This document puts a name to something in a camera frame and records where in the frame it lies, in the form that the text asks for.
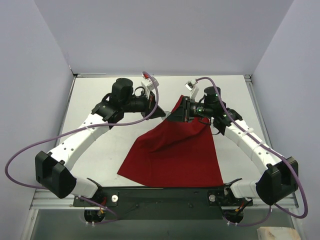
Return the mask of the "red t-shirt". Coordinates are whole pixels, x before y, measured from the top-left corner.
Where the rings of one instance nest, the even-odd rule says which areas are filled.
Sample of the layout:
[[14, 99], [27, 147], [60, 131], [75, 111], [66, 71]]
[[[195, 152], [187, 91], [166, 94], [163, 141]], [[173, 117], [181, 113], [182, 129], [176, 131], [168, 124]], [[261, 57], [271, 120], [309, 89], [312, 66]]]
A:
[[139, 136], [118, 175], [147, 187], [202, 188], [224, 184], [209, 121], [164, 120]]

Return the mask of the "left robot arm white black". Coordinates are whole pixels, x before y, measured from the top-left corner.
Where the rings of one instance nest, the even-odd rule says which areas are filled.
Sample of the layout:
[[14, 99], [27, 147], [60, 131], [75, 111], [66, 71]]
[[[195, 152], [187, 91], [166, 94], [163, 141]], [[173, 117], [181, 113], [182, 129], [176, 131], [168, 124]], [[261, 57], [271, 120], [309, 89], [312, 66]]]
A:
[[82, 196], [92, 206], [101, 203], [101, 186], [92, 179], [73, 176], [71, 173], [81, 155], [112, 127], [120, 125], [126, 113], [141, 113], [144, 120], [162, 118], [166, 114], [158, 106], [158, 81], [143, 72], [141, 95], [134, 94], [133, 82], [118, 78], [111, 92], [92, 109], [80, 127], [49, 152], [35, 156], [35, 178], [58, 198], [68, 195]]

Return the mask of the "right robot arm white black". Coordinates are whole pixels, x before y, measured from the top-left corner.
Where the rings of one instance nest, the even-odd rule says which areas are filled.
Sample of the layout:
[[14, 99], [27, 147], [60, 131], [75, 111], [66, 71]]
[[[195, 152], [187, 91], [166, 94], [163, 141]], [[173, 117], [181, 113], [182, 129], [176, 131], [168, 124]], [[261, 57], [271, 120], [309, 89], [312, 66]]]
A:
[[242, 116], [219, 100], [220, 92], [218, 87], [207, 87], [199, 102], [183, 96], [167, 120], [189, 123], [195, 118], [206, 118], [220, 134], [233, 141], [248, 156], [261, 177], [252, 181], [233, 181], [229, 188], [235, 198], [260, 198], [272, 206], [293, 194], [298, 189], [294, 178], [298, 174], [298, 162], [293, 157], [281, 160], [272, 153], [271, 148], [254, 133]]

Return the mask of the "round colourful brooch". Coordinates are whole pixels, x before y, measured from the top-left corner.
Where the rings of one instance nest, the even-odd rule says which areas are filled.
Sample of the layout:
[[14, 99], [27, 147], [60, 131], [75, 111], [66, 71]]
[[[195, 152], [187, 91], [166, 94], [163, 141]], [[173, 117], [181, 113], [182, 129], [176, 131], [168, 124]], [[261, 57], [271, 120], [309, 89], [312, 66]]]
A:
[[165, 115], [161, 118], [162, 120], [165, 120], [171, 114], [171, 112], [170, 111], [165, 111], [164, 114]]

